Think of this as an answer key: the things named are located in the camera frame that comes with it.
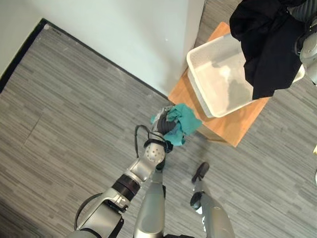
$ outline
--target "green towel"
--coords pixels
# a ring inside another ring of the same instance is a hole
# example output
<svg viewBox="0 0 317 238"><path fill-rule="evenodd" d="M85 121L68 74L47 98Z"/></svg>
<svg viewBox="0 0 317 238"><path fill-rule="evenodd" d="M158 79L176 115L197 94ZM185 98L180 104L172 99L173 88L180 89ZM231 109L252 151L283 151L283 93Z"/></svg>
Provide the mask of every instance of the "green towel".
<svg viewBox="0 0 317 238"><path fill-rule="evenodd" d="M174 106L167 113L166 119L176 122L176 127L164 135L164 139L169 140L175 146L183 145L185 143L185 135L190 135L202 125L202 121L197 119L193 110L184 103Z"/></svg>

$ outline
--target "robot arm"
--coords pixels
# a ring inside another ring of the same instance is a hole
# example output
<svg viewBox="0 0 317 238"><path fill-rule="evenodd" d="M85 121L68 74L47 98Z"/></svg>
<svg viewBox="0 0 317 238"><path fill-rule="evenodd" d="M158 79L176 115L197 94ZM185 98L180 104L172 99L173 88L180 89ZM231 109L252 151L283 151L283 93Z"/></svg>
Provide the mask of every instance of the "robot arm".
<svg viewBox="0 0 317 238"><path fill-rule="evenodd" d="M165 120L170 108L163 108L156 116L152 131L148 131L149 140L145 143L143 156L139 158L136 142L137 160L111 188L98 196L83 216L81 224L75 227L76 231L67 236L68 238L115 238L118 235L124 223L121 213L127 210L141 184L165 158L168 144L163 135L175 127L174 122Z"/></svg>

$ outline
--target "black garment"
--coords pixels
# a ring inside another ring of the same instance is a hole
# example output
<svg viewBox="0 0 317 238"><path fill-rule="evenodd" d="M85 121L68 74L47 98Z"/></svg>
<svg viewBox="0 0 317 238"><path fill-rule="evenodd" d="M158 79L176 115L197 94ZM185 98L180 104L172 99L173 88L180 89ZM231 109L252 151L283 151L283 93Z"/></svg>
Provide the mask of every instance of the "black garment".
<svg viewBox="0 0 317 238"><path fill-rule="evenodd" d="M294 53L304 23L293 18L288 6L305 0L243 0L230 18L230 30L241 41L246 80L253 85L253 99L269 97L276 89L290 87L300 66Z"/></svg>

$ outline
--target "wooden table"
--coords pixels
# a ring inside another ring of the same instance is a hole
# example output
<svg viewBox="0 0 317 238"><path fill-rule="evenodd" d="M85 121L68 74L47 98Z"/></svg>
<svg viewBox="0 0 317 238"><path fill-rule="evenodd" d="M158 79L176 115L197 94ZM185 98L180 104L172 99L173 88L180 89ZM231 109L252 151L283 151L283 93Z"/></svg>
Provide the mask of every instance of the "wooden table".
<svg viewBox="0 0 317 238"><path fill-rule="evenodd" d="M229 32L229 26L226 23L221 22L211 34L208 41ZM168 99L174 104L185 103L194 110L196 117L203 121L203 125L198 131L208 140L213 142L223 142L234 147L241 141L269 100L269 98L261 98L222 118L208 118L206 117L188 79L187 70L173 88Z"/></svg>

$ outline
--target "gray carpet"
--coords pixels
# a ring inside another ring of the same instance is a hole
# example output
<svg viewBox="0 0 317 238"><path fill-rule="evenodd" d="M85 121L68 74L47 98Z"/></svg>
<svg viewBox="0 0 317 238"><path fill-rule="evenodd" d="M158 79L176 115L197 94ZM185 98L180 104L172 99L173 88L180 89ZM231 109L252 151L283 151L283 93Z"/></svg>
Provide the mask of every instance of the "gray carpet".
<svg viewBox="0 0 317 238"><path fill-rule="evenodd" d="M221 2L208 1L198 44L237 3ZM0 95L0 236L68 234L81 202L134 160L134 126L149 125L166 105L74 40L43 30ZM303 79L276 92L236 149L189 136L167 158L165 231L204 237L189 206L190 178L208 161L206 182L237 238L317 237L316 115L317 90ZM146 187L124 214L120 238L132 237Z"/></svg>

